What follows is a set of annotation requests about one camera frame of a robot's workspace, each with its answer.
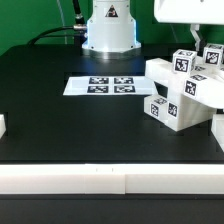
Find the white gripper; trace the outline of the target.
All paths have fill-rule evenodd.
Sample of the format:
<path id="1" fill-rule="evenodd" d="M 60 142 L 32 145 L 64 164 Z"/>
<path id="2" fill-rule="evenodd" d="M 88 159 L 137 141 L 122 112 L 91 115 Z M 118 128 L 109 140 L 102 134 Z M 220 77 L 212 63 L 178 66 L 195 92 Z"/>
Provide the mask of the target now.
<path id="1" fill-rule="evenodd" d="M 199 24 L 224 25 L 224 0 L 154 0 L 158 22 L 188 23 L 195 49 L 203 46 Z"/>

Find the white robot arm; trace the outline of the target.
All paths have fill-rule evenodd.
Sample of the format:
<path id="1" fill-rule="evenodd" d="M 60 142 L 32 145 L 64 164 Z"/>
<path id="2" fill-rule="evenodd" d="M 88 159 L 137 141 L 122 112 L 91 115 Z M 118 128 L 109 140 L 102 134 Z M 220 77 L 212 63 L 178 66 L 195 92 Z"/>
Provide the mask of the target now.
<path id="1" fill-rule="evenodd" d="M 201 24 L 224 25 L 224 0 L 154 0 L 153 12 L 158 22 L 190 24 L 196 49 Z M 83 52 L 102 58 L 128 55 L 141 48 L 136 31 L 130 0 L 93 0 Z"/>

